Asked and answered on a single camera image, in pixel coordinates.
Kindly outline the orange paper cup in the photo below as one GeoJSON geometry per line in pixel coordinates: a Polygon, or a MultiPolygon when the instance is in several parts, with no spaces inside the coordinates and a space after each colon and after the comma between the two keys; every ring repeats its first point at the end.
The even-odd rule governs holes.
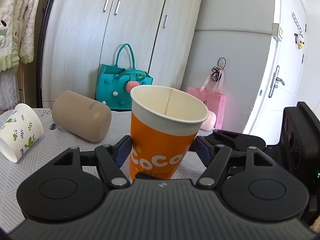
{"type": "Polygon", "coordinates": [[[138,173],[171,179],[188,152],[207,106],[196,97],[170,87],[140,85],[130,92],[130,179],[138,173]]]}

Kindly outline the beige cylindrical cup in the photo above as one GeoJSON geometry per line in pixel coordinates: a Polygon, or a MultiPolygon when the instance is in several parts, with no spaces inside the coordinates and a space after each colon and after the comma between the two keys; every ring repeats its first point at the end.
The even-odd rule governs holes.
{"type": "Polygon", "coordinates": [[[54,101],[53,121],[90,142],[104,139],[111,125],[110,108],[92,98],[65,90],[54,101]]]}

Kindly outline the white floral paper cup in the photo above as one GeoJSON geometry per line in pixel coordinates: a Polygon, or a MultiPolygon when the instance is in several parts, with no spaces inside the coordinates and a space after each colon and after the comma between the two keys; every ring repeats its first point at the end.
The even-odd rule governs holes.
{"type": "Polygon", "coordinates": [[[17,163],[42,135],[38,115],[28,105],[19,103],[1,127],[1,154],[17,163]]]}

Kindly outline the pink paper gift bag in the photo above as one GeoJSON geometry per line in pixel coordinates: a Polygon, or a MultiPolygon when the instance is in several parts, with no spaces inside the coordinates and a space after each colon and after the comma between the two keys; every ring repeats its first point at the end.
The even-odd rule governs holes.
{"type": "Polygon", "coordinates": [[[226,103],[226,96],[221,93],[223,82],[223,69],[221,67],[213,67],[201,87],[189,87],[187,89],[188,94],[201,100],[209,111],[216,114],[215,129],[221,129],[223,124],[226,103]]]}

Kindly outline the white patterned tablecloth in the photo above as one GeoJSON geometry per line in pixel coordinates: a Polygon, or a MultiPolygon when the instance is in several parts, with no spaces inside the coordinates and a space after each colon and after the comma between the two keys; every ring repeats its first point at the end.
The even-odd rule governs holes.
{"type": "Polygon", "coordinates": [[[12,163],[1,156],[1,228],[11,232],[24,221],[24,216],[16,200],[18,186],[69,147],[77,146],[81,151],[92,151],[103,144],[116,144],[130,133],[131,112],[112,112],[112,122],[106,137],[97,143],[89,142],[54,124],[49,108],[36,108],[44,134],[18,161],[12,163]]]}

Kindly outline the white door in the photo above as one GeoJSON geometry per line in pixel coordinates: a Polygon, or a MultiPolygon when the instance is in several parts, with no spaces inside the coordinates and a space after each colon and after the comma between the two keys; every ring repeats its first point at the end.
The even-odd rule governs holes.
{"type": "Polygon", "coordinates": [[[298,49],[295,33],[296,24],[292,13],[302,28],[305,42],[306,10],[303,0],[280,0],[280,12],[277,13],[276,23],[283,30],[283,40],[274,41],[272,47],[275,52],[272,57],[272,68],[266,85],[263,86],[263,99],[250,128],[245,132],[264,139],[267,144],[276,144],[280,140],[283,111],[285,107],[293,106],[302,71],[304,46],[298,49]],[[285,85],[278,84],[272,98],[268,97],[273,74],[277,65],[280,66],[278,77],[285,85]]]}

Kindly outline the teal felt handbag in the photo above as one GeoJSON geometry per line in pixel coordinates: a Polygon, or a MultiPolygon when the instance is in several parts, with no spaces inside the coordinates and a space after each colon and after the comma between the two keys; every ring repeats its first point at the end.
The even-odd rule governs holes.
{"type": "Polygon", "coordinates": [[[132,47],[125,43],[119,48],[114,65],[101,65],[95,98],[106,104],[112,111],[130,111],[132,106],[131,90],[136,86],[151,85],[152,83],[153,77],[147,72],[135,68],[132,47]],[[118,67],[120,53],[126,46],[131,53],[132,68],[118,67]]]}

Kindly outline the penguin door ornament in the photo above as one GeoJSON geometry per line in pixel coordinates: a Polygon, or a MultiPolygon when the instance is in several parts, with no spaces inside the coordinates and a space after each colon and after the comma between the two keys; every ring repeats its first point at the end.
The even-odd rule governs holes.
{"type": "Polygon", "coordinates": [[[292,13],[292,18],[296,24],[296,27],[297,27],[297,33],[295,33],[295,38],[296,38],[296,44],[298,45],[298,49],[303,49],[303,46],[304,46],[304,35],[303,35],[303,32],[302,32],[302,28],[295,16],[295,13],[293,12],[292,13]]]}

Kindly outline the white wooden wardrobe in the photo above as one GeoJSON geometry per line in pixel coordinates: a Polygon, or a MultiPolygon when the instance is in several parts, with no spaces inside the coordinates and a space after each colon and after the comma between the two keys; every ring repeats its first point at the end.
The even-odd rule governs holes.
{"type": "MultiPolygon", "coordinates": [[[[179,89],[201,0],[54,0],[43,51],[42,107],[64,90],[94,98],[102,64],[128,43],[135,67],[179,89]]],[[[130,50],[118,66],[132,67],[130,50]]]]}

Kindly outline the black clothes rack pole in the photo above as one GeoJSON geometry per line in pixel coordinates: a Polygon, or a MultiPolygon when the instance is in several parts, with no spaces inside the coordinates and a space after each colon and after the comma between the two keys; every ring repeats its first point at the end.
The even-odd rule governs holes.
{"type": "Polygon", "coordinates": [[[43,66],[43,51],[44,42],[47,33],[47,27],[49,22],[50,13],[52,10],[54,0],[45,0],[42,12],[42,23],[40,28],[39,42],[37,47],[36,57],[36,107],[42,107],[42,66],[43,66]]]}

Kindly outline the white fluffy robe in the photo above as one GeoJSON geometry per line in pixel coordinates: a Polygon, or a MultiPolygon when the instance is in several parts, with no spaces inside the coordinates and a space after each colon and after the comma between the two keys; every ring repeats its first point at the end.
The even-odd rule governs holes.
{"type": "Polygon", "coordinates": [[[35,20],[39,0],[1,0],[1,110],[19,102],[19,64],[35,57],[35,20]]]}

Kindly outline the wall light switch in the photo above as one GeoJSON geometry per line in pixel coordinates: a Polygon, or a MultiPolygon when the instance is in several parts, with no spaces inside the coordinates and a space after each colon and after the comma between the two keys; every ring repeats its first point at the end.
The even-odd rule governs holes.
{"type": "Polygon", "coordinates": [[[279,23],[273,23],[272,37],[278,42],[281,42],[283,40],[283,30],[279,23]]]}

